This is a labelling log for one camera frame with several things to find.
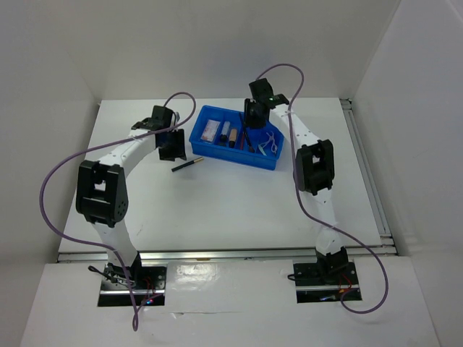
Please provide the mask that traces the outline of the black makeup brush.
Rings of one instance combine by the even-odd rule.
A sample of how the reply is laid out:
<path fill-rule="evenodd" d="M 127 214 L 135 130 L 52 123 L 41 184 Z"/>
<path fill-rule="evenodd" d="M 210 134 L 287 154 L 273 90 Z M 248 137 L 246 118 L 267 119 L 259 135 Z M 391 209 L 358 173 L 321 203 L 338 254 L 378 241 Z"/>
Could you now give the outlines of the black makeup brush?
<path fill-rule="evenodd" d="M 251 144 L 251 141 L 250 141 L 250 138 L 249 138 L 249 135 L 247 133 L 247 127 L 245 126 L 245 120 L 244 120 L 244 115 L 243 113 L 239 113 L 239 118 L 241 120 L 241 123 L 242 123 L 242 130 L 243 130 L 243 136 L 246 140 L 246 143 L 247 143 L 247 147 L 248 147 L 248 151 L 251 152 L 251 153 L 254 153 L 255 150 Z"/>

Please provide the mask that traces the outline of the dark green gold mascara tube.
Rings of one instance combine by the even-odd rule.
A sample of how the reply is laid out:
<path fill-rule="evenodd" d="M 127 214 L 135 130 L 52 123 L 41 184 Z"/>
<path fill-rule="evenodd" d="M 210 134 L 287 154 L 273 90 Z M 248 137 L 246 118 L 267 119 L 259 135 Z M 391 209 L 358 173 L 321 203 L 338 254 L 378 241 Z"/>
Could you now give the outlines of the dark green gold mascara tube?
<path fill-rule="evenodd" d="M 186 163 L 183 163 L 183 164 L 181 164 L 181 165 L 179 165 L 179 166 L 176 166 L 176 167 L 172 168 L 172 169 L 171 169 L 171 172 L 173 172 L 173 173 L 174 173 L 174 172 L 177 172 L 177 171 L 179 171 L 179 170 L 182 170 L 183 168 L 186 168 L 186 167 L 195 165 L 196 163 L 199 163 L 199 162 L 201 162 L 201 161 L 203 161 L 203 160 L 204 160 L 204 157 L 198 157 L 198 158 L 195 158 L 195 159 L 193 159 L 193 160 L 189 160 L 189 161 L 187 161 Z"/>

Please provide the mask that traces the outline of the beige foundation bottle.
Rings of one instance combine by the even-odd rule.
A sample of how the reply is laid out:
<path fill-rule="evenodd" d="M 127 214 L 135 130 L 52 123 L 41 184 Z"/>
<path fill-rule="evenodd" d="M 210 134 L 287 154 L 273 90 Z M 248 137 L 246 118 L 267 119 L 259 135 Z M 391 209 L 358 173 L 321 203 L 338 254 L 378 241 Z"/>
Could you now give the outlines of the beige foundation bottle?
<path fill-rule="evenodd" d="M 236 141 L 237 141 L 237 135 L 238 135 L 238 129 L 237 128 L 231 128 L 230 133 L 229 133 L 229 141 L 228 141 L 228 146 L 230 148 L 234 148 Z"/>

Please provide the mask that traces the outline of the mint green spatula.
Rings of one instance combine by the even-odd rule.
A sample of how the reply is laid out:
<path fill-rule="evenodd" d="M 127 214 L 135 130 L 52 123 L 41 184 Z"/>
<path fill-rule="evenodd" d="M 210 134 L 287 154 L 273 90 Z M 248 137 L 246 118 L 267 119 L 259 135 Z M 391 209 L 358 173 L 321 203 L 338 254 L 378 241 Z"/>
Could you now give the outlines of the mint green spatula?
<path fill-rule="evenodd" d="M 258 149 L 260 153 L 264 156 L 270 156 L 271 155 L 271 145 L 262 143 L 258 145 Z"/>

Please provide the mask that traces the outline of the clear blush palette case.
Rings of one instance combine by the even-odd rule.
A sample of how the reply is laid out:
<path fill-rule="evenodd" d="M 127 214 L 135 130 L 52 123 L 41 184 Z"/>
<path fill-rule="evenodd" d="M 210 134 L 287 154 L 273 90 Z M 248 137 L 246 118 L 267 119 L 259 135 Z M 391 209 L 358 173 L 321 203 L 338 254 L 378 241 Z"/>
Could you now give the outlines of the clear blush palette case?
<path fill-rule="evenodd" d="M 220 121 L 216 121 L 213 119 L 207 120 L 200 139 L 204 142 L 212 143 L 216 138 L 216 134 L 217 134 L 218 128 L 220 127 L 220 124 L 221 124 Z"/>

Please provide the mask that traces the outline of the clear bottle black cap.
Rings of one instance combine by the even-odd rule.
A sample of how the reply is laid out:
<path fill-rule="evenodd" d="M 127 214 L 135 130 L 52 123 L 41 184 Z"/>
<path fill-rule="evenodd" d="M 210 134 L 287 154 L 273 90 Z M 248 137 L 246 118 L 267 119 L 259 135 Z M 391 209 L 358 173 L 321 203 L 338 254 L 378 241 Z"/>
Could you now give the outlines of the clear bottle black cap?
<path fill-rule="evenodd" d="M 222 128 L 221 128 L 221 133 L 220 133 L 220 136 L 219 136 L 219 140 L 227 142 L 228 133 L 229 133 L 229 127 L 230 127 L 230 122 L 225 121 Z"/>

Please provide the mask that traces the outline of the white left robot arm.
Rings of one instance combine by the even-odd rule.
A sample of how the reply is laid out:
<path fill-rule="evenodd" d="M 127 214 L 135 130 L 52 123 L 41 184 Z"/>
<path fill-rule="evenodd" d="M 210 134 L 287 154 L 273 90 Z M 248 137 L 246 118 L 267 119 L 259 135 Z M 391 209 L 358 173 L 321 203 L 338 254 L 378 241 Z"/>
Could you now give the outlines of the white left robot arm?
<path fill-rule="evenodd" d="M 107 251 L 112 275 L 126 288 L 142 282 L 139 252 L 133 246 L 125 215 L 129 208 L 126 178 L 155 150 L 160 160 L 185 160 L 184 130 L 172 129 L 179 114 L 165 106 L 154 106 L 150 117 L 136 122 L 127 141 L 117 145 L 98 160 L 81 162 L 77 179 L 76 209 L 92 224 L 109 247 Z"/>

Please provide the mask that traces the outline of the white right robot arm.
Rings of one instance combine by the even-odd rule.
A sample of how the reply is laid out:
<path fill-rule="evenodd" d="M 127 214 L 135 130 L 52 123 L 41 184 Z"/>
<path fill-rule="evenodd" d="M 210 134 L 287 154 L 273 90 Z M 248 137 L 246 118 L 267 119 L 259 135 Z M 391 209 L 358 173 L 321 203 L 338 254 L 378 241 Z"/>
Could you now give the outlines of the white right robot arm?
<path fill-rule="evenodd" d="M 277 128 L 290 142 L 293 176 L 297 193 L 311 220 L 320 224 L 315 240 L 315 269 L 295 273 L 295 280 L 308 280 L 317 276 L 323 283 L 333 283 L 348 266 L 344 242 L 334 229 L 336 217 L 331 201 L 334 182 L 334 146 L 314 134 L 290 110 L 290 101 L 275 94 L 266 78 L 249 84 L 252 97 L 245 100 L 245 126 L 258 129 L 266 124 Z"/>

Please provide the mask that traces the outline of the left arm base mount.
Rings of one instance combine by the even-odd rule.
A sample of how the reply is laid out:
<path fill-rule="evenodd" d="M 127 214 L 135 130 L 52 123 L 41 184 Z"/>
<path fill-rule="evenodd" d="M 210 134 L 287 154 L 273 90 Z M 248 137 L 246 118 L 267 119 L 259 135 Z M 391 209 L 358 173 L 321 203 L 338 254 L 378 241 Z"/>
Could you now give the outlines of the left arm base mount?
<path fill-rule="evenodd" d="M 111 271 L 108 265 L 103 270 L 89 265 L 88 270 L 101 277 L 98 307 L 129 307 L 132 305 L 124 276 Z M 136 305 L 161 307 L 165 304 L 166 273 L 167 266 L 165 265 L 141 268 L 137 280 L 130 280 Z"/>

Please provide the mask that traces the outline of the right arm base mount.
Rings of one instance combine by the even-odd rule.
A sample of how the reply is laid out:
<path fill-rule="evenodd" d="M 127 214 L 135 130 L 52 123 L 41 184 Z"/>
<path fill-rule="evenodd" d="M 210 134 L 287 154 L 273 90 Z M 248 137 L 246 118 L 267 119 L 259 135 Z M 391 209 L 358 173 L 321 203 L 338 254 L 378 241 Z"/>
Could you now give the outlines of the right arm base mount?
<path fill-rule="evenodd" d="M 322 278 L 315 263 L 293 264 L 294 272 L 287 279 L 294 282 L 298 304 L 340 301 L 361 301 L 362 294 L 356 267 L 350 262 L 345 270 Z"/>

